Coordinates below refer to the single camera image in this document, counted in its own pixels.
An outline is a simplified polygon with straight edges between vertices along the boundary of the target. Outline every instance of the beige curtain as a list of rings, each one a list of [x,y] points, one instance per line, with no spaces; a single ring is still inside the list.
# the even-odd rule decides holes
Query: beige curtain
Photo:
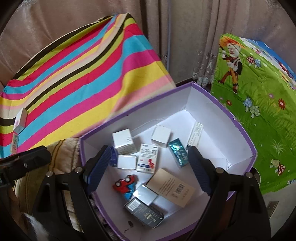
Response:
[[[0,36],[0,82],[5,86],[31,57],[64,34],[101,17],[126,12],[135,18],[166,64],[167,2],[24,0]]]
[[[296,27],[277,0],[173,1],[172,33],[182,29],[178,19],[187,25],[180,36],[172,35],[170,74],[175,82],[192,76],[205,87],[213,79],[223,33],[266,43],[296,71]]]

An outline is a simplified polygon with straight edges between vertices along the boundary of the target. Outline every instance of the colorful striped cloth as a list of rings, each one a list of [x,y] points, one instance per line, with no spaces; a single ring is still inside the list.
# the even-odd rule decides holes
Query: colorful striped cloth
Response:
[[[36,54],[0,97],[0,157],[10,155],[15,116],[28,111],[18,152],[78,137],[175,87],[130,14],[105,17]]]

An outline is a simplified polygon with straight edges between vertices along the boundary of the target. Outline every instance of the green cartoon cloth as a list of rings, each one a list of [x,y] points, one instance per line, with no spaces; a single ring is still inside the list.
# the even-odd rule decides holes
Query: green cartoon cloth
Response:
[[[267,45],[222,35],[211,89],[242,124],[258,151],[262,193],[296,178],[296,82]]]

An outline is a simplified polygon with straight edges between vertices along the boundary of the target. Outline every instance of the red toy car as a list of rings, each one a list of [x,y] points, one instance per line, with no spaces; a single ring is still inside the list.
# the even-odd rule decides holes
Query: red toy car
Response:
[[[135,182],[135,175],[127,175],[125,179],[118,180],[113,185],[113,188],[120,193],[127,193],[130,189],[127,187],[128,185]]]

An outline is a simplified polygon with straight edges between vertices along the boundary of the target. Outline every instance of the red flower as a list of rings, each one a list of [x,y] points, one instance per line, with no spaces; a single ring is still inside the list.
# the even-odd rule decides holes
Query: red flower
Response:
[[[231,103],[230,100],[227,100],[227,101],[226,101],[226,104],[229,105],[229,106],[232,106],[232,103]]]
[[[279,107],[283,110],[286,108],[286,104],[283,99],[279,99]]]

